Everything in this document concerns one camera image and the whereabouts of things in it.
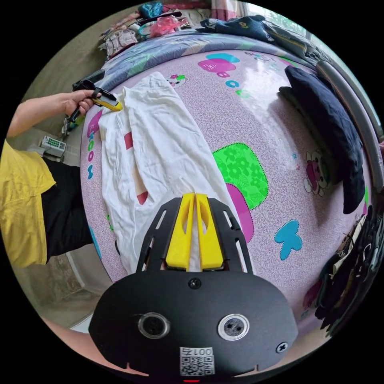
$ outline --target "blue bag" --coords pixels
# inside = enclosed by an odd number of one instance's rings
[[[143,19],[152,19],[163,13],[163,4],[160,1],[152,1],[141,5],[138,11]]]

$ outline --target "curtain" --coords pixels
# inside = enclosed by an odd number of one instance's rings
[[[244,16],[243,2],[237,0],[212,0],[211,9],[213,19],[228,21]]]

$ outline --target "red patch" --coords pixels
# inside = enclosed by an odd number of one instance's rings
[[[125,147],[130,149],[133,147],[132,133],[129,132],[124,136]]]
[[[137,196],[137,200],[139,200],[139,204],[143,205],[145,201],[147,200],[148,192],[140,193],[140,195]]]

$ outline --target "plastic bag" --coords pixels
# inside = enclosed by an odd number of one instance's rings
[[[151,26],[150,37],[159,37],[167,33],[175,32],[175,28],[179,27],[180,23],[175,17],[160,17],[157,22]]]

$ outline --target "dark blue pillow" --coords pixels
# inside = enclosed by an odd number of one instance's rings
[[[365,194],[360,137],[343,105],[317,76],[288,66],[292,92],[310,116],[339,167],[344,188],[344,213],[356,210]]]
[[[271,43],[274,39],[265,31],[264,24],[262,23],[263,20],[265,20],[265,18],[260,15],[244,16],[228,21],[206,19],[200,22],[204,29],[197,29],[197,31],[245,36]]]

